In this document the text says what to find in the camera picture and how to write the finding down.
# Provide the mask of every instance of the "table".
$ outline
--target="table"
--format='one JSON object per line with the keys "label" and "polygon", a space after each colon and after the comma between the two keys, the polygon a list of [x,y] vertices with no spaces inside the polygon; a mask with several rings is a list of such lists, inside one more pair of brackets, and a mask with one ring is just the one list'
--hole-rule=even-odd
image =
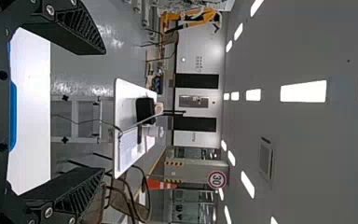
{"label": "table", "polygon": [[[136,99],[150,97],[157,101],[157,93],[143,87],[132,84],[123,79],[117,78],[114,82],[115,103],[114,103],[114,121],[116,126],[122,130],[132,126],[137,122],[136,119]],[[124,172],[118,170],[118,130],[115,130],[113,145],[113,173],[115,178],[119,178]],[[143,137],[142,143],[138,146],[138,152],[133,157],[133,163],[136,163],[147,151],[156,143],[154,137]]]}

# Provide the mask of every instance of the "sign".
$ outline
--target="sign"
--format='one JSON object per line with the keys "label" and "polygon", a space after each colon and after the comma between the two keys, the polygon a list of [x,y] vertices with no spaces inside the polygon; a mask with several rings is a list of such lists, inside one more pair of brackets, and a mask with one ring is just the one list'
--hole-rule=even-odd
{"label": "sign", "polygon": [[213,189],[222,189],[227,183],[225,173],[220,171],[211,172],[208,176],[208,184]]}

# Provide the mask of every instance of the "rectangular ceiling light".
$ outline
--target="rectangular ceiling light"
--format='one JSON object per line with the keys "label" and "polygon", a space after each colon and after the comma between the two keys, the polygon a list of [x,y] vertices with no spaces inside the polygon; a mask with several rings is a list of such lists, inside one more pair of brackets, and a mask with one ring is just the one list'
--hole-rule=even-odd
{"label": "rectangular ceiling light", "polygon": [[228,152],[228,160],[231,162],[232,166],[235,166],[235,156],[231,151]]}
{"label": "rectangular ceiling light", "polygon": [[216,208],[213,209],[213,221],[216,221]]}
{"label": "rectangular ceiling light", "polygon": [[225,140],[222,140],[220,142],[220,146],[222,147],[223,150],[227,151],[227,144],[226,144]]}
{"label": "rectangular ceiling light", "polygon": [[234,40],[238,40],[238,38],[240,38],[240,35],[243,32],[243,23],[240,24],[240,26],[238,26],[237,30],[234,33]]}
{"label": "rectangular ceiling light", "polygon": [[255,0],[251,7],[251,17],[255,15],[257,10],[261,7],[261,4],[263,4],[264,0]]}
{"label": "rectangular ceiling light", "polygon": [[245,186],[246,190],[248,190],[249,195],[253,199],[255,197],[255,186],[252,184],[251,180],[244,171],[241,172],[241,181],[242,184]]}
{"label": "rectangular ceiling light", "polygon": [[324,103],[327,80],[281,86],[281,102]]}
{"label": "rectangular ceiling light", "polygon": [[231,100],[232,101],[239,101],[240,100],[240,93],[238,91],[234,91],[231,93]]}
{"label": "rectangular ceiling light", "polygon": [[232,48],[232,40],[230,40],[226,46],[226,53],[228,53]]}
{"label": "rectangular ceiling light", "polygon": [[220,200],[224,201],[225,200],[225,192],[223,192],[222,189],[219,189],[219,196],[220,196]]}
{"label": "rectangular ceiling light", "polygon": [[275,220],[275,217],[271,217],[271,224],[278,224],[277,220]]}
{"label": "rectangular ceiling light", "polygon": [[225,100],[225,101],[229,100],[229,93],[225,93],[223,95],[223,100]]}
{"label": "rectangular ceiling light", "polygon": [[225,206],[225,215],[226,215],[227,224],[231,224],[231,216],[229,215],[227,206]]}
{"label": "rectangular ceiling light", "polygon": [[248,90],[246,92],[246,101],[261,101],[261,90]]}

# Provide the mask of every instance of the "floor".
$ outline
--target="floor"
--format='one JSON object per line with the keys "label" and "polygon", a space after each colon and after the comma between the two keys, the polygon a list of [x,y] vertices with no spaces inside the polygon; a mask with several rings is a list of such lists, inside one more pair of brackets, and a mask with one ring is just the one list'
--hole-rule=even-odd
{"label": "floor", "polygon": [[[107,48],[105,56],[76,56],[58,46],[51,48],[51,94],[67,94],[77,96],[113,96],[113,81],[123,78],[134,84],[145,85],[145,57],[153,54],[152,49],[141,49],[138,46],[148,40],[146,32],[141,27],[141,15],[134,13],[132,7],[118,0],[92,1],[84,0],[90,14],[93,16],[103,41]],[[168,99],[172,99],[173,91],[168,87],[168,79],[164,80],[165,90],[158,101],[163,102],[166,108],[171,108]],[[91,104],[80,104],[79,120],[90,119]],[[51,105],[51,114],[60,114],[70,117],[71,106],[67,103],[54,103]],[[103,112],[103,120],[113,122],[113,105],[108,105]],[[158,119],[158,125],[168,130],[166,117]],[[51,119],[51,133],[53,135],[66,135],[70,132],[70,123]],[[79,127],[80,135],[90,134],[90,126],[85,124]],[[167,133],[158,139],[156,145],[149,153],[138,160],[137,165],[143,167],[148,173],[156,163],[161,153],[171,142],[171,134]],[[51,174],[56,177],[58,172],[69,171],[74,168],[67,160],[74,160],[88,166],[111,168],[111,161],[91,155],[98,152],[106,156],[112,154],[111,146],[93,144],[51,144]],[[133,191],[140,186],[140,176],[129,172],[129,180]],[[104,223],[121,223],[123,216],[108,209],[104,214]]]}

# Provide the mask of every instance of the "red circle sign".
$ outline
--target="red circle sign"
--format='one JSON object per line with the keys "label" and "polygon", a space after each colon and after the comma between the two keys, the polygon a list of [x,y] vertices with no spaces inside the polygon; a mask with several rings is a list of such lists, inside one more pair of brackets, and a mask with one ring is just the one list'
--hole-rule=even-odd
{"label": "red circle sign", "polygon": [[212,189],[222,189],[226,183],[227,177],[223,172],[211,172],[208,176],[208,184]]}

